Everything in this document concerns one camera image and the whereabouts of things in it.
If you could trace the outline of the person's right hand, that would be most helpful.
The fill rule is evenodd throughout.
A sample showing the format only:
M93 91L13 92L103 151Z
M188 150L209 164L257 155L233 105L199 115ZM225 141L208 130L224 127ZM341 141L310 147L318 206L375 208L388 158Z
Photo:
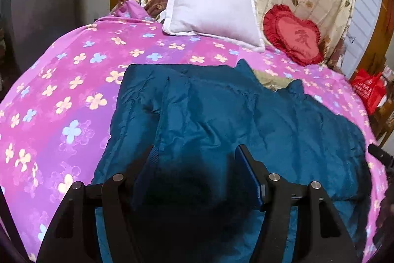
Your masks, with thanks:
M373 243L376 248L393 241L393 184L385 191L385 197L380 203L379 215L376 221L376 232Z

